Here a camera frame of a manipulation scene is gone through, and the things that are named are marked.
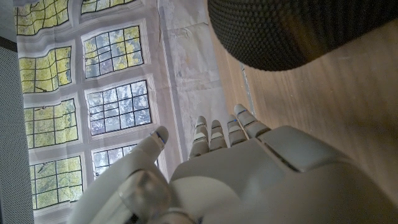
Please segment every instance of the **window print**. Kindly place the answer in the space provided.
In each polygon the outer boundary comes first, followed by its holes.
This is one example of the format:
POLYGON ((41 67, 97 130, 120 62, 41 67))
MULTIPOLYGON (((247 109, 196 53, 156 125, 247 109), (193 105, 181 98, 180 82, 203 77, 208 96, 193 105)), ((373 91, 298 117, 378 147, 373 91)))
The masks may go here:
POLYGON ((83 193, 80 156, 30 166, 33 209, 76 202, 83 193))
POLYGON ((125 155, 129 154, 136 145, 137 144, 94 153, 94 166, 95 166, 94 177, 97 178, 104 171, 106 171, 109 168, 109 166, 114 164, 116 161, 118 161, 125 155))
POLYGON ((97 35, 84 46, 86 78, 144 63, 138 26, 97 35))
POLYGON ((74 99, 54 106, 26 108, 24 113, 28 148, 77 140, 75 111, 74 99))
POLYGON ((134 0, 83 0, 81 13, 98 12, 117 5, 133 2, 134 0))
POLYGON ((40 0, 14 8, 17 35, 35 35, 42 28, 63 24, 68 17, 68 0, 40 0))
POLYGON ((151 123, 146 81, 87 95, 91 135, 151 123))
POLYGON ((72 47, 52 49, 41 58, 20 58, 19 69, 23 93, 57 90, 72 82, 70 54, 72 47))

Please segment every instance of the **white robotic hand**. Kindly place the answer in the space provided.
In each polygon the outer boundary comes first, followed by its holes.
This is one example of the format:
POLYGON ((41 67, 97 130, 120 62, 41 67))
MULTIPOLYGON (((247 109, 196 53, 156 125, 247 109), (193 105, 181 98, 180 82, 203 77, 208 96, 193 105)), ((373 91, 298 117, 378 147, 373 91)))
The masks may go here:
POLYGON ((169 185, 154 165, 169 133, 163 126, 102 173, 77 201, 68 223, 146 223, 165 212, 169 185))
POLYGON ((169 183, 154 165, 168 133, 157 128, 101 174, 69 224, 396 223, 397 205, 353 161, 298 129, 271 130, 236 105, 197 119, 189 160, 169 183))

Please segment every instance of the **wooden table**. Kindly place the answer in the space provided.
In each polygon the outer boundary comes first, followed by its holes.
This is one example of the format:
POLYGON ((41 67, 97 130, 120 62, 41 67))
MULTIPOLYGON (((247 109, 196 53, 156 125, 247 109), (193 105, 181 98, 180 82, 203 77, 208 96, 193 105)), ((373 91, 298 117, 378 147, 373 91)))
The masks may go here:
MULTIPOLYGON (((228 112, 250 108, 239 62, 211 31, 228 112)), ((398 20, 293 70, 244 69, 258 119, 336 147, 398 203, 398 20)))

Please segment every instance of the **black textured dome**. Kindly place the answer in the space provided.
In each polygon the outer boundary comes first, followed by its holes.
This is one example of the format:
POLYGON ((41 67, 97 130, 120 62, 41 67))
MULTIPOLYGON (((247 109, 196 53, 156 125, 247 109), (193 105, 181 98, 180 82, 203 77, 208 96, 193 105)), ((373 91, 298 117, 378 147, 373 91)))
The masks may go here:
POLYGON ((208 0, 214 31, 239 61, 288 70, 398 17, 396 0, 208 0))

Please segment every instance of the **gray wall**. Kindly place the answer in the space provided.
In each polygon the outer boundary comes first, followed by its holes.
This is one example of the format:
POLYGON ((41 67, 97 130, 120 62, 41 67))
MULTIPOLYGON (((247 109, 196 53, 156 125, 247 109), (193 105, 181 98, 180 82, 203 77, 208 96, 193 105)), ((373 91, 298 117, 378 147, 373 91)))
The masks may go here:
POLYGON ((21 93, 17 53, 0 47, 0 203, 4 224, 34 223, 21 93))

